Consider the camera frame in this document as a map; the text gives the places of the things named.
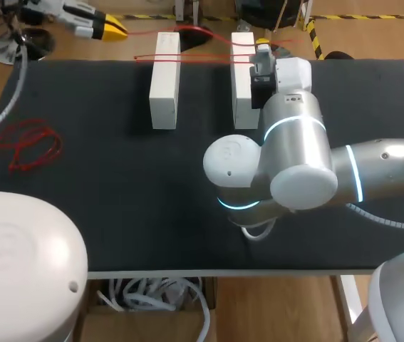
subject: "cardboard box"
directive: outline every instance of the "cardboard box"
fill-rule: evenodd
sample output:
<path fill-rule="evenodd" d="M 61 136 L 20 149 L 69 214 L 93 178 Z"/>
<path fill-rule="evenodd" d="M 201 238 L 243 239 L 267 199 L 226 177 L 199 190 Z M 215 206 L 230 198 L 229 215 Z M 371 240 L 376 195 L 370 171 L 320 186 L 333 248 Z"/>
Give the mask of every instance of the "cardboard box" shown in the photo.
<path fill-rule="evenodd" d="M 118 313 L 99 305 L 96 291 L 100 281 L 91 281 L 83 301 L 74 342 L 191 342 L 202 330 L 204 316 L 200 302 L 184 311 L 141 311 Z M 210 308 L 209 333 L 205 342 L 217 342 L 217 280 L 203 278 L 205 298 Z"/>
<path fill-rule="evenodd" d="M 216 342 L 216 313 L 205 342 Z M 202 330 L 201 311 L 141 311 L 135 313 L 88 313 L 81 342 L 190 342 Z"/>

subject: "hazard tape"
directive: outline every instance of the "hazard tape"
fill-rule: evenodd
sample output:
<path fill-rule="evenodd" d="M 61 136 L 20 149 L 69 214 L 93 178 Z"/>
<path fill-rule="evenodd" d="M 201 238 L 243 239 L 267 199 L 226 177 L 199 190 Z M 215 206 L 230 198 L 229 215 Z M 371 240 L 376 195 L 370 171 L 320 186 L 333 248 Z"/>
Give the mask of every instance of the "hazard tape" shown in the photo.
<path fill-rule="evenodd" d="M 381 15 L 381 16 L 357 16 L 355 14 L 348 14 L 348 15 L 341 15 L 341 16 L 311 16 L 311 19 L 329 19 L 329 20 L 404 19 L 404 14 L 388 14 L 388 15 Z"/>
<path fill-rule="evenodd" d="M 148 16 L 144 14 L 125 14 L 123 16 L 114 16 L 117 19 L 122 20 L 176 20 L 176 16 L 173 15 L 157 15 L 157 16 Z M 237 17 L 235 16 L 203 16 L 204 20 L 207 21 L 236 21 Z"/>
<path fill-rule="evenodd" d="M 309 37 L 311 37 L 311 42 L 313 44 L 313 50 L 314 50 L 314 53 L 316 54 L 316 58 L 318 60 L 322 61 L 323 59 L 325 59 L 325 57 L 323 56 L 321 44 L 319 43 L 317 35 L 316 35 L 316 28 L 314 27 L 314 20 L 310 20 L 308 22 L 308 26 L 306 27 L 306 29 L 309 32 Z"/>

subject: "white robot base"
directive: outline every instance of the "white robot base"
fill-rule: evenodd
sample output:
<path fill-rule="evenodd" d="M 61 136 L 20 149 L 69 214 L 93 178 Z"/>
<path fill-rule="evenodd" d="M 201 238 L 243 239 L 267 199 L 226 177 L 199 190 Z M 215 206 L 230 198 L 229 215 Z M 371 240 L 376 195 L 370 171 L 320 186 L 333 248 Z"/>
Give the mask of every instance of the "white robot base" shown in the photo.
<path fill-rule="evenodd" d="M 69 341 L 87 276 L 83 238 L 64 213 L 0 192 L 0 342 Z"/>

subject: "red wire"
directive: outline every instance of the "red wire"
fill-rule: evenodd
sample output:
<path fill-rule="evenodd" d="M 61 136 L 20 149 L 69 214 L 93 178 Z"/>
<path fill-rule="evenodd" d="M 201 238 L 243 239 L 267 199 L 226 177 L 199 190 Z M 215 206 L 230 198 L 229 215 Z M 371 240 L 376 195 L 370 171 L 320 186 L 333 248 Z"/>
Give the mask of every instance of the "red wire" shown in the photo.
<path fill-rule="evenodd" d="M 17 142 L 9 142 L 11 135 L 15 131 L 19 132 L 24 128 L 27 130 L 18 137 Z M 44 138 L 52 138 L 52 146 L 44 154 L 39 156 L 37 160 L 28 164 L 21 164 L 19 160 L 21 151 L 26 147 L 35 145 L 38 141 Z M 5 128 L 2 134 L 0 134 L 0 149 L 14 150 L 14 157 L 9 164 L 10 171 L 27 171 L 33 167 L 47 164 L 60 155 L 62 151 L 62 139 L 53 129 L 47 126 L 44 120 L 30 119 Z"/>
<path fill-rule="evenodd" d="M 145 35 L 145 34 L 152 34 L 152 33 L 165 32 L 165 31 L 179 31 L 179 30 L 199 31 L 199 32 L 205 33 L 208 36 L 211 36 L 212 38 L 217 39 L 218 41 L 221 41 L 229 46 L 230 45 L 235 45 L 235 46 L 255 46 L 256 45 L 256 44 L 234 43 L 233 41 L 230 41 L 229 39 L 226 39 L 217 33 L 211 32 L 210 30 L 207 30 L 207 29 L 199 27 L 199 26 L 194 26 L 194 25 L 176 25 L 176 26 L 171 26 L 171 27 L 166 27 L 166 28 L 160 28 L 158 30 L 128 32 L 128 35 L 140 36 L 140 35 Z M 270 41 L 270 44 L 280 45 L 282 43 L 293 43 L 295 41 L 296 40 L 294 40 L 294 39 L 284 39 L 282 41 Z"/>
<path fill-rule="evenodd" d="M 237 56 L 253 56 L 253 53 L 238 53 L 236 55 L 216 54 L 216 53 L 151 53 L 148 55 L 136 55 L 134 59 L 142 57 L 154 56 L 187 56 L 187 57 L 237 57 Z"/>
<path fill-rule="evenodd" d="M 219 64 L 253 64 L 251 62 L 237 62 L 237 61 L 223 61 L 222 59 L 213 59 L 213 60 L 188 60 L 188 61 L 179 61 L 175 59 L 136 59 L 135 62 L 178 62 L 178 63 L 219 63 Z"/>

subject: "black table surface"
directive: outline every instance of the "black table surface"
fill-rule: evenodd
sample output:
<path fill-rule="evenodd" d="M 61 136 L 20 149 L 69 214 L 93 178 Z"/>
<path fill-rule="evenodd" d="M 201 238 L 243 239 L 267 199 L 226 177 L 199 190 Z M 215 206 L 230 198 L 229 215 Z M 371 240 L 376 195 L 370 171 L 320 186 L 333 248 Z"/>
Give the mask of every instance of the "black table surface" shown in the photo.
<path fill-rule="evenodd" d="M 404 62 L 316 61 L 317 96 L 332 147 L 404 138 Z M 220 207 L 202 158 L 232 134 L 229 66 L 183 65 L 177 129 L 152 129 L 152 66 L 133 62 L 31 63 L 24 93 L 1 124 L 44 118 L 63 139 L 52 164 L 9 173 L 0 152 L 0 191 L 45 200 L 85 239 L 90 271 L 374 269 L 404 252 L 404 230 L 345 207 L 280 219 L 248 242 Z M 16 84 L 15 71 L 0 100 Z M 253 139 L 258 131 L 241 131 Z M 404 197 L 361 207 L 404 222 Z"/>

